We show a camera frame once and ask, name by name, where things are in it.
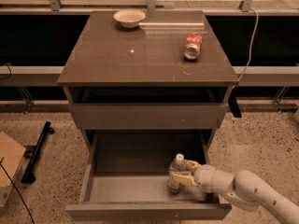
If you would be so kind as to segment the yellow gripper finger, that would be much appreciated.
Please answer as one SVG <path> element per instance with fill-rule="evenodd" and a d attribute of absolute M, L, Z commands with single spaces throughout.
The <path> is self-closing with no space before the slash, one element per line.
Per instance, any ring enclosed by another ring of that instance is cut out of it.
<path fill-rule="evenodd" d="M 186 168 L 188 171 L 195 171 L 200 164 L 197 161 L 186 160 Z"/>
<path fill-rule="evenodd" d="M 186 186 L 186 187 L 191 187 L 191 186 L 196 186 L 197 183 L 194 179 L 194 176 L 190 171 L 185 171 L 185 172 L 172 172 L 171 177 L 179 182 L 180 184 Z"/>

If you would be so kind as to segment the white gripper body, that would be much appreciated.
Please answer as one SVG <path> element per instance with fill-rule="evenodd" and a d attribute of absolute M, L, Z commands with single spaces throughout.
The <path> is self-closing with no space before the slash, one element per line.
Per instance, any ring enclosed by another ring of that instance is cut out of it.
<path fill-rule="evenodd" d="M 217 168 L 211 165 L 200 165 L 193 172 L 194 180 L 201 191 L 212 192 L 212 183 Z"/>

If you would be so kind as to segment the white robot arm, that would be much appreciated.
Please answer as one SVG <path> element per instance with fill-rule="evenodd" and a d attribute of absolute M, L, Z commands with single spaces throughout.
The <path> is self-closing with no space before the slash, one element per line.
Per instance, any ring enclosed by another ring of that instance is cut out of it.
<path fill-rule="evenodd" d="M 299 206 L 274 190 L 249 170 L 231 174 L 215 166 L 186 161 L 186 170 L 171 171 L 170 176 L 180 184 L 196 186 L 206 193 L 216 193 L 228 203 L 247 211 L 262 206 L 281 224 L 299 224 Z"/>

